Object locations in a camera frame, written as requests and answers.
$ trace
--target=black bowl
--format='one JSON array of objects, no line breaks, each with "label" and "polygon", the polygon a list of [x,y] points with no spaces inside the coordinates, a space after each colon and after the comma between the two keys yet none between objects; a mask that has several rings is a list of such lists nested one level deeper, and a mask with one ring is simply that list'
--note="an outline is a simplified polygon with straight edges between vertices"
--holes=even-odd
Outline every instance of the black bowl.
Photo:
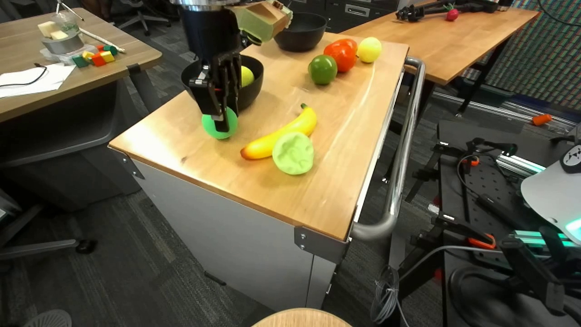
[{"label": "black bowl", "polygon": [[242,58],[242,66],[248,67],[254,74],[254,82],[238,91],[238,110],[242,111],[248,108],[260,93],[262,79],[264,79],[264,66],[256,58],[245,55],[240,55],[240,57]]},{"label": "black bowl", "polygon": [[323,38],[327,19],[315,13],[295,12],[287,29],[274,37],[280,49],[304,52],[313,49]]},{"label": "black bowl", "polygon": [[[250,71],[254,74],[254,82],[250,83],[246,87],[240,88],[238,91],[238,111],[242,111],[248,108],[254,99],[258,97],[260,89],[262,89],[262,80],[264,77],[264,66],[258,59],[240,55],[242,60],[242,66],[248,67]],[[187,90],[189,95],[195,99],[192,95],[192,90],[188,87],[189,80],[201,70],[200,61],[194,61],[188,65],[181,73],[181,80],[184,88]]]}]

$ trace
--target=robotic hand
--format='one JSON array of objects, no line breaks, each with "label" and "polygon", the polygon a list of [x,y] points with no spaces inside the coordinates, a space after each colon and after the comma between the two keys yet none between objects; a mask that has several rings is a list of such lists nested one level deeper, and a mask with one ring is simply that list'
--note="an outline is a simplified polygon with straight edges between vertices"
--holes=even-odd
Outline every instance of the robotic hand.
[{"label": "robotic hand", "polygon": [[239,0],[170,0],[182,7],[182,23],[190,51],[198,56],[193,76],[185,82],[217,131],[228,132],[226,107],[238,115],[241,86],[241,38],[234,12],[225,6]]}]

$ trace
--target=yellow block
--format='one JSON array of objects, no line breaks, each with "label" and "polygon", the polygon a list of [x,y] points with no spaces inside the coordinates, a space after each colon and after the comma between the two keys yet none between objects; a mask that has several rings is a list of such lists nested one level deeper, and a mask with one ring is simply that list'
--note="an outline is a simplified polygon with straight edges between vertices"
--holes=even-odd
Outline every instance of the yellow block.
[{"label": "yellow block", "polygon": [[85,61],[87,62],[91,62],[91,57],[94,56],[95,54],[90,52],[90,51],[83,51],[83,59],[85,59]]},{"label": "yellow block", "polygon": [[105,60],[105,62],[115,61],[115,58],[111,54],[111,51],[103,51],[101,52],[101,58]]},{"label": "yellow block", "polygon": [[60,31],[59,26],[55,22],[44,22],[39,24],[38,29],[44,37],[51,37],[51,33]]},{"label": "yellow block", "polygon": [[51,33],[51,37],[53,40],[60,40],[69,37],[69,35],[63,31],[56,31]]}]

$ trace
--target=yellow ball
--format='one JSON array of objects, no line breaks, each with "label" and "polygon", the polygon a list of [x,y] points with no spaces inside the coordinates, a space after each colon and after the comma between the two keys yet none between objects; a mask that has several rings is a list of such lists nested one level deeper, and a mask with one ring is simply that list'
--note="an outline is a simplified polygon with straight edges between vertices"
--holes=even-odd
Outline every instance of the yellow ball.
[{"label": "yellow ball", "polygon": [[242,87],[248,86],[252,82],[254,82],[254,73],[248,67],[242,66]]},{"label": "yellow ball", "polygon": [[374,62],[381,54],[381,42],[374,37],[363,39],[357,48],[357,56],[363,62]]}]

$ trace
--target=drawer handle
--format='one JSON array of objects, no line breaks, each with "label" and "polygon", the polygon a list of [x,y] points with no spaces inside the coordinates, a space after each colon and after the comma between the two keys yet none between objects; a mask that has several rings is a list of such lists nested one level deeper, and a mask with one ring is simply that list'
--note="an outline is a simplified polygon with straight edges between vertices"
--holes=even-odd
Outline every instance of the drawer handle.
[{"label": "drawer handle", "polygon": [[357,15],[361,17],[369,17],[369,8],[363,8],[353,5],[345,5],[345,12],[351,15]]}]

